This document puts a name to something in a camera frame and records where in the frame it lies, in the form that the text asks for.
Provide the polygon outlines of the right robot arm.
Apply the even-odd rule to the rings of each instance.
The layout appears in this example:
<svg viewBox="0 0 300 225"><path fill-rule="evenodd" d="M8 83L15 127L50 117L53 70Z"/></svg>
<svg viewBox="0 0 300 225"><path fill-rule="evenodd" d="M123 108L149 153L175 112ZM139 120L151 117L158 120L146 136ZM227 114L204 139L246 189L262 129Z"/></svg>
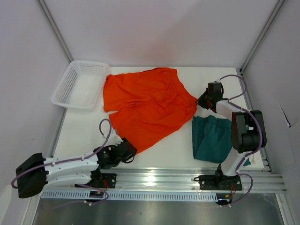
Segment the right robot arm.
<svg viewBox="0 0 300 225"><path fill-rule="evenodd" d="M198 98L197 104L222 115L231 121L232 149L220 164L222 173L214 177L214 184L225 189L231 184L234 176L250 155L265 147L267 142L263 113L259 110L248 110L223 97L223 85L210 82L205 92Z"/></svg>

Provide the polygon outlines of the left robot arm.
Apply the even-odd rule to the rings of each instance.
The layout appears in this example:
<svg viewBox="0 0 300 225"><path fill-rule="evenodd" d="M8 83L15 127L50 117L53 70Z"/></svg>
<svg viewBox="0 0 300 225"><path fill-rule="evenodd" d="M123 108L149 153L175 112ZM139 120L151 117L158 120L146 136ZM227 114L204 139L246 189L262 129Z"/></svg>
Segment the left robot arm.
<svg viewBox="0 0 300 225"><path fill-rule="evenodd" d="M90 153L77 157L43 157L36 153L15 170L12 187L21 199L33 197L45 188L75 186L76 188L115 188L116 175L102 174L102 170L131 163L137 149L126 139L102 145Z"/></svg>

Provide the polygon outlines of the orange shorts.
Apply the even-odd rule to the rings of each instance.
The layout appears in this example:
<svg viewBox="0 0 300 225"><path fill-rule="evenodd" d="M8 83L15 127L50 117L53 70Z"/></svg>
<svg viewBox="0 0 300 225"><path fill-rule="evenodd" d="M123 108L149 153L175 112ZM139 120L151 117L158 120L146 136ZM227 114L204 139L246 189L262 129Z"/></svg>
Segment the orange shorts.
<svg viewBox="0 0 300 225"><path fill-rule="evenodd" d="M174 68L108 75L104 111L118 135L142 153L179 130L197 110Z"/></svg>

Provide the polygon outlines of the green shorts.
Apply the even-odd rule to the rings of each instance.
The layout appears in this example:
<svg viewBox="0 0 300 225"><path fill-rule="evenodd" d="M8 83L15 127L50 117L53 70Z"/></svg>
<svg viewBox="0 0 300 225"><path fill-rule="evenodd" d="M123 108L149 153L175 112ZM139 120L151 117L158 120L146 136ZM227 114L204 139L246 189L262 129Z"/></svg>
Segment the green shorts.
<svg viewBox="0 0 300 225"><path fill-rule="evenodd" d="M221 164L233 148L232 122L214 116L192 118L192 152L196 160Z"/></svg>

